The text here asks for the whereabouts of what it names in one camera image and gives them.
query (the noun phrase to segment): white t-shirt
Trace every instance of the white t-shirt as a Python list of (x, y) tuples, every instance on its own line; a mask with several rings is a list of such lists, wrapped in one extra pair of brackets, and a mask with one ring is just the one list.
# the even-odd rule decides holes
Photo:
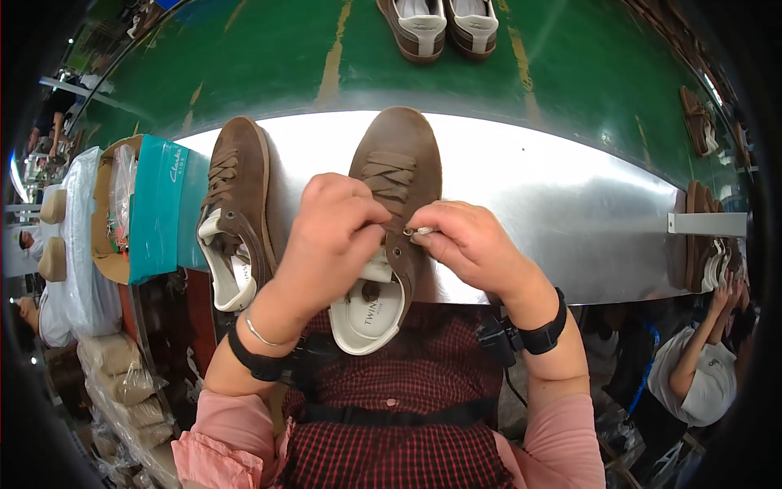
[(708, 426), (722, 418), (736, 398), (736, 355), (722, 343), (704, 345), (690, 390), (680, 404), (671, 391), (668, 377), (693, 333), (691, 327), (684, 328), (662, 345), (655, 355), (647, 387), (681, 421), (689, 426)]
[(49, 306), (48, 289), (44, 289), (38, 300), (38, 335), (49, 348), (67, 347), (75, 340), (70, 327)]

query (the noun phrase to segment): green floor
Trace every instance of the green floor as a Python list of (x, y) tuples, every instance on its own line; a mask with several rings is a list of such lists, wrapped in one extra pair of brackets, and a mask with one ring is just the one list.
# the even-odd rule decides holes
[[(372, 0), (193, 0), (110, 74), (111, 98), (77, 126), (88, 146), (134, 133), (165, 138), (325, 110), (424, 112), (540, 129), (645, 167), (680, 188), (737, 179), (697, 158), (678, 90), (706, 93), (667, 41), (619, 0), (495, 0), (497, 49), (484, 63), (446, 47), (431, 66), (406, 61)], [(722, 147), (727, 139), (719, 136)]]

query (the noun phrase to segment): brown shoelace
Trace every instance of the brown shoelace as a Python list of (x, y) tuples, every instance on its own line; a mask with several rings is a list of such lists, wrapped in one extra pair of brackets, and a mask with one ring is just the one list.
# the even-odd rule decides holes
[(227, 183), (236, 176), (236, 164), (239, 160), (236, 159), (236, 153), (238, 149), (229, 149), (228, 151), (220, 152), (214, 156), (212, 162), (209, 165), (209, 179), (208, 189), (206, 197), (201, 202), (201, 208), (209, 206), (213, 203), (217, 203), (222, 199), (233, 200), (230, 193), (226, 193), (228, 190), (233, 189), (233, 185)]
[[(236, 159), (236, 153), (238, 149), (229, 149), (227, 151), (217, 153), (209, 166), (209, 179), (208, 189), (206, 197), (201, 202), (201, 208), (212, 205), (213, 203), (220, 202), (221, 200), (233, 200), (231, 193), (228, 190), (233, 188), (233, 185), (228, 183), (236, 176), (236, 164), (239, 160)], [(249, 263), (249, 258), (239, 253), (239, 247), (242, 245), (242, 239), (238, 236), (231, 236), (225, 233), (221, 233), (215, 236), (212, 246), (218, 248), (222, 255), (225, 257), (237, 257), (239, 260)]]
[(407, 202), (407, 186), (413, 182), (415, 160), (386, 151), (373, 151), (361, 169), (364, 183), (391, 214), (402, 216)]

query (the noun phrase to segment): stainless steel table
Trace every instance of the stainless steel table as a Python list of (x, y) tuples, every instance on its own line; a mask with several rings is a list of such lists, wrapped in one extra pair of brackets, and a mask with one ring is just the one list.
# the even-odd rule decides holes
[[(312, 113), (257, 121), (272, 143), (268, 224), (281, 256), (305, 184), (347, 174), (375, 111)], [(666, 232), (685, 195), (647, 171), (568, 139), (467, 117), (425, 114), (443, 162), (443, 198), (492, 210), (518, 248), (569, 304), (672, 297), (681, 289), (685, 238)], [(210, 156), (219, 130), (177, 141)], [(486, 304), (432, 261), (416, 300)]]

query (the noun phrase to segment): person's right hand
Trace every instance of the person's right hand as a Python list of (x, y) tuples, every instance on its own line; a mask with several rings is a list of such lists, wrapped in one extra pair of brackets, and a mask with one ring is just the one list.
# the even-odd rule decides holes
[(301, 196), (288, 246), (271, 280), (289, 307), (313, 315), (344, 295), (380, 247), (391, 213), (360, 180), (315, 175)]
[(418, 209), (407, 228), (437, 227), (413, 234), (413, 242), (469, 286), (500, 298), (518, 291), (529, 260), (513, 244), (492, 212), (457, 200), (437, 200)]

